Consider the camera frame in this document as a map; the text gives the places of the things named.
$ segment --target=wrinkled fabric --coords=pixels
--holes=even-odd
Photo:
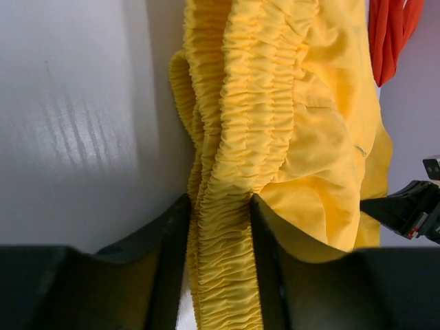
[[[190,289],[199,329],[262,329],[248,203],[344,251],[379,244],[391,141],[358,0],[187,0],[170,64],[195,145]]]
[[[370,0],[368,34],[377,86],[397,71],[399,55],[415,32],[424,0]]]

